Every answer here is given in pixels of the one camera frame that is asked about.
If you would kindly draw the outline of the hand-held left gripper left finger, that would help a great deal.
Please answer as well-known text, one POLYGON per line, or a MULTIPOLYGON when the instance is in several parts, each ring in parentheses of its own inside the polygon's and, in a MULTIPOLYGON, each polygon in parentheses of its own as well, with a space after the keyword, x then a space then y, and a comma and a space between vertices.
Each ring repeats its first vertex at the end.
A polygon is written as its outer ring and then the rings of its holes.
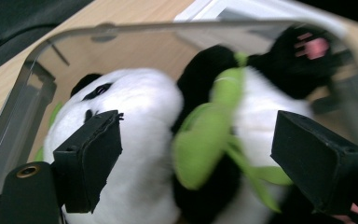
POLYGON ((122 152, 117 110, 86 121, 53 151, 59 202, 67 213, 93 212, 122 152))

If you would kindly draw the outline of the clear plastic storage box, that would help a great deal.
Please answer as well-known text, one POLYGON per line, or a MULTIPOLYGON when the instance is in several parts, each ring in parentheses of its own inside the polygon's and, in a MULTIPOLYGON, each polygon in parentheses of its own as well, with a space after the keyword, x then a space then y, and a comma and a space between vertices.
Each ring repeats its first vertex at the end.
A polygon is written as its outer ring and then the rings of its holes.
MULTIPOLYGON (((0 193, 6 175, 34 160, 54 107, 65 103, 79 79, 130 67, 153 67, 171 77, 215 44, 247 54, 267 51, 290 21, 201 21, 101 24, 68 30, 40 43, 25 59, 0 112, 0 193)), ((333 29, 332 51, 344 63, 311 100, 318 120, 358 144, 358 51, 333 29)))

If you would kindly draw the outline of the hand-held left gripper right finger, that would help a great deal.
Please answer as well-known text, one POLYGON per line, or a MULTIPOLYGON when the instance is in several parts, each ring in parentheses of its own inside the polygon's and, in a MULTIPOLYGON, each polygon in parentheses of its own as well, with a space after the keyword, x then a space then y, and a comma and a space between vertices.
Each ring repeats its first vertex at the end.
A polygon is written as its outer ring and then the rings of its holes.
POLYGON ((320 123, 280 110, 271 158, 317 211, 344 215, 358 205, 358 146, 320 123))

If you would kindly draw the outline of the white storage box lid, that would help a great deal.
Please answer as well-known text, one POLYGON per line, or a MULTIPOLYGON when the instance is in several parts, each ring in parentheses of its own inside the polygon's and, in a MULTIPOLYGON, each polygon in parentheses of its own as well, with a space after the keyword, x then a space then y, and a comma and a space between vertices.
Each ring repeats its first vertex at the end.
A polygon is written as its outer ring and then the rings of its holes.
POLYGON ((318 25, 339 37, 347 26, 336 17, 294 0, 195 0, 175 21, 289 20, 318 25))

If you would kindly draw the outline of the panda plush toy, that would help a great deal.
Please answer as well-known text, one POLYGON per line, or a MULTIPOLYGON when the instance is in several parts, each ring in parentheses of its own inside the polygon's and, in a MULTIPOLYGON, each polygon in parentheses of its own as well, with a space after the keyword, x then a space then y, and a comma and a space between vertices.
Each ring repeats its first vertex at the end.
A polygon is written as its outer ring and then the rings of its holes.
POLYGON ((155 68, 90 74, 58 111, 43 152, 103 112, 124 116, 123 150, 88 212, 65 224, 358 224, 358 205, 326 214, 271 157, 280 111, 309 116, 309 96, 338 69, 332 38, 292 25, 271 48, 200 51, 178 79, 155 68))

